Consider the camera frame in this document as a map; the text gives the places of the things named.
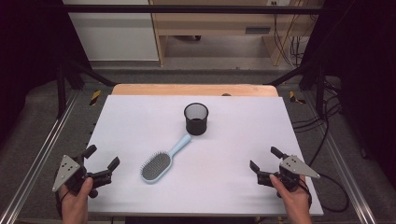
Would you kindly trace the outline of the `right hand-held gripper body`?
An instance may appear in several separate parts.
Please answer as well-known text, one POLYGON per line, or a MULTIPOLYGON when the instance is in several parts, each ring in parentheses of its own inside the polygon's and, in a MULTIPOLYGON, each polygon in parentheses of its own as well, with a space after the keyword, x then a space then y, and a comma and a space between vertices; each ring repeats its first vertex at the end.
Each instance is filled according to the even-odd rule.
POLYGON ((314 171, 295 155, 279 154, 277 157, 281 159, 281 162, 279 164, 279 170, 274 172, 274 176, 276 176, 289 191, 296 190, 300 183, 301 175, 320 178, 319 173, 314 171))

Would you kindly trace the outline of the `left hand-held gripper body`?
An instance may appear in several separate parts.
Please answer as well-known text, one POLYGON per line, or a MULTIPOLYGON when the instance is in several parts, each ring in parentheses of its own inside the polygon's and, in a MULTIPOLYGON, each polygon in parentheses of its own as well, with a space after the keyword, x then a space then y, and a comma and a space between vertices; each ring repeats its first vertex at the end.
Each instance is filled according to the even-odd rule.
POLYGON ((104 171, 90 173, 84 166, 84 161, 89 156, 81 155, 74 158, 63 155, 60 166, 56 172, 52 191, 58 191, 61 186, 67 186, 75 193, 79 193, 82 184, 87 177, 93 180, 92 190, 89 193, 91 198, 98 196, 98 188, 108 185, 112 182, 112 163, 110 163, 104 171))

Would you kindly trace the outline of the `light blue hairbrush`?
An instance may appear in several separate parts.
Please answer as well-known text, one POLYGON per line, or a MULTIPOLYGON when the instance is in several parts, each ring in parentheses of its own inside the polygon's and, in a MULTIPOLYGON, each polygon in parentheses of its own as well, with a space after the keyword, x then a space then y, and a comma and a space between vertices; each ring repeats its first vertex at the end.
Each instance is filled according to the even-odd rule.
POLYGON ((191 141, 191 136, 185 134, 169 151, 154 153, 141 167, 142 179, 153 184, 159 181, 171 168, 174 156, 191 141))

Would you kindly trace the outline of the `black mesh pen cup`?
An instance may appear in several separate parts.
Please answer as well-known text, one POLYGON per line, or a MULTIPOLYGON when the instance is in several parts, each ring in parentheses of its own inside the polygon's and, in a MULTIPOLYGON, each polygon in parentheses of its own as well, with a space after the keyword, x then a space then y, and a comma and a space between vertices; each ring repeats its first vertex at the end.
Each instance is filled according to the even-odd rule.
POLYGON ((201 135, 207 129, 208 108, 201 103, 191 103, 184 109, 186 130, 192 135, 201 135))

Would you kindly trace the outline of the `person's left hand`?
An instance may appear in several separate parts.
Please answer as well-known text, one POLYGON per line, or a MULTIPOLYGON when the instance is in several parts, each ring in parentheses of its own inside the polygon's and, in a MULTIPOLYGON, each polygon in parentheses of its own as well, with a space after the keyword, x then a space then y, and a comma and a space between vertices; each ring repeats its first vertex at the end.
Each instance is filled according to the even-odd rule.
POLYGON ((67 216, 88 217, 88 196, 92 190, 93 180, 88 177, 77 195, 74 195, 66 185, 61 186, 59 194, 62 204, 62 220, 67 216))

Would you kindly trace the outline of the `person's right hand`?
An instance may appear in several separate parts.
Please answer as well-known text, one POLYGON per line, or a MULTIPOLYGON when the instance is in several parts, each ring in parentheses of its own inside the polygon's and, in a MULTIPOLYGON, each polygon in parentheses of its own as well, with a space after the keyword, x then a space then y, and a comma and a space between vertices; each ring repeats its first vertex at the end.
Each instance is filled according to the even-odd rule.
POLYGON ((275 176, 270 175, 270 180, 280 194, 288 216, 309 215, 308 194, 303 189, 297 189, 290 192, 283 183, 275 176))

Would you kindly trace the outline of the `white table board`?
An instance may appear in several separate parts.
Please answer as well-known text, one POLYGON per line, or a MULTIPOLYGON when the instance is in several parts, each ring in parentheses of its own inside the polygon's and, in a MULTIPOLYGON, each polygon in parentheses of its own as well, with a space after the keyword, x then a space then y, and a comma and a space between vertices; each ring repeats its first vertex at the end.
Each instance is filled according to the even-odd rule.
POLYGON ((89 202, 90 213, 113 216, 282 215, 276 191, 259 185, 249 165, 277 171, 271 147, 302 154, 280 97, 110 95, 90 142, 97 150, 85 162, 89 171, 120 159, 111 184, 89 202), (160 180, 146 183, 141 167, 185 135, 191 103, 208 108, 206 132, 175 155, 160 180))

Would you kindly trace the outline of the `wooden table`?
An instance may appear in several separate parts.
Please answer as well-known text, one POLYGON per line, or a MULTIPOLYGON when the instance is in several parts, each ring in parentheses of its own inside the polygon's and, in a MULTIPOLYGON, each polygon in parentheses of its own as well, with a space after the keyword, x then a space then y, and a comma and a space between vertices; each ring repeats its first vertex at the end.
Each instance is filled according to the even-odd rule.
POLYGON ((274 86, 252 84, 118 84, 112 95, 208 95, 277 97, 274 86))

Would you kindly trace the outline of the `black curtain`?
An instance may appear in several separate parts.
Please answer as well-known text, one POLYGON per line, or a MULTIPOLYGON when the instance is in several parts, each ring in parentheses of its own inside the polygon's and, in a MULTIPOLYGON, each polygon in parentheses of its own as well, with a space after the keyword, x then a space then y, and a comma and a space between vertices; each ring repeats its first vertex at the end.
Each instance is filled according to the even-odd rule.
POLYGON ((341 101, 363 147, 396 188, 396 0, 323 0, 304 60, 341 79, 341 101))
POLYGON ((0 145, 27 93, 56 78, 63 56, 90 67, 63 0, 0 0, 0 145))

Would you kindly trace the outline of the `white cabinet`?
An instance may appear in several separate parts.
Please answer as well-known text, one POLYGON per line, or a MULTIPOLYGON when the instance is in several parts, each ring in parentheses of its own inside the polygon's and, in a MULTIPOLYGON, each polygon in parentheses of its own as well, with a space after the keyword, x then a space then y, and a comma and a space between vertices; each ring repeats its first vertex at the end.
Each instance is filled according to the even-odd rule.
POLYGON ((149 13, 70 13, 91 62, 158 61, 149 13))

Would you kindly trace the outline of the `light wooden desk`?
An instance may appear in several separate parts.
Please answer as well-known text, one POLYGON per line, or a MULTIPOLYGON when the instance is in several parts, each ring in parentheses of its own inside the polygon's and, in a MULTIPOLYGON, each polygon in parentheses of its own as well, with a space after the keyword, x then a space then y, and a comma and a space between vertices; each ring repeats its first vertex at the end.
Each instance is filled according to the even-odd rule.
MULTIPOLYGON (((321 7, 325 0, 148 0, 152 6, 321 7)), ((274 66, 286 60, 288 39, 309 36, 315 15, 154 13, 159 36, 258 35, 274 66)))

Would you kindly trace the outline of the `aluminium floor rail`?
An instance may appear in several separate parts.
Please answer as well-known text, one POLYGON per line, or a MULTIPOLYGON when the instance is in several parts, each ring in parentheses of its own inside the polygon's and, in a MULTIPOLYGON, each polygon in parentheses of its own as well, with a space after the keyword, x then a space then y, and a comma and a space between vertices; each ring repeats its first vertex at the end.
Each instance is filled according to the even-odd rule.
POLYGON ((324 143, 328 148, 332 163, 339 175, 341 182, 346 190, 346 194, 360 220, 361 224, 377 224, 375 216, 366 202, 358 183, 351 173, 346 161, 341 155, 338 146, 336 145, 330 131, 326 131, 327 124, 320 127, 323 134, 324 143))
POLYGON ((18 190, 13 196, 12 200, 0 216, 0 224, 14 224, 22 207, 24 206, 32 188, 37 181, 45 162, 49 154, 51 153, 56 141, 58 140, 67 119, 73 107, 75 106, 76 100, 79 96, 79 91, 71 91, 70 96, 66 101, 66 108, 62 115, 55 120, 51 127, 49 134, 47 135, 43 145, 39 149, 33 163, 31 164, 28 172, 22 180, 18 190))

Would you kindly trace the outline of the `black metal frame stand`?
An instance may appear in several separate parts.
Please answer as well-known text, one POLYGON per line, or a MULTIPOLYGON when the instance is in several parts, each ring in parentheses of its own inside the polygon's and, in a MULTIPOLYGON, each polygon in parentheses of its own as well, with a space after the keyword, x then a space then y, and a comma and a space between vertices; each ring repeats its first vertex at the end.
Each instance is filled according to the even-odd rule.
POLYGON ((325 75, 321 63, 315 63, 313 60, 310 60, 306 63, 303 63, 299 67, 289 71, 286 75, 268 82, 268 85, 276 87, 298 75, 303 76, 299 83, 299 87, 302 91, 309 91, 313 86, 316 86, 315 111, 317 112, 318 116, 323 119, 325 75))
POLYGON ((61 62, 56 69, 56 82, 58 92, 58 119, 60 119, 65 114, 67 107, 65 82, 68 82, 73 90, 81 90, 84 87, 85 82, 80 77, 80 74, 88 75, 89 77, 99 81, 100 83, 108 87, 115 87, 117 85, 116 82, 102 77, 88 66, 77 63, 76 61, 69 60, 61 62))

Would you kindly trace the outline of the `black horizontal frame bar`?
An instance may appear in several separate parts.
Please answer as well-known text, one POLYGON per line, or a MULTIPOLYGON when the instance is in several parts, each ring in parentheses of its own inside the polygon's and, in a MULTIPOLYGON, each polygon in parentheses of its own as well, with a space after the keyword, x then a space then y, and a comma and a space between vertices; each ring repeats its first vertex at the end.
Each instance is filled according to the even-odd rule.
POLYGON ((323 7, 237 7, 178 5, 63 5, 67 12, 78 13, 215 13, 215 14, 321 14, 323 7))

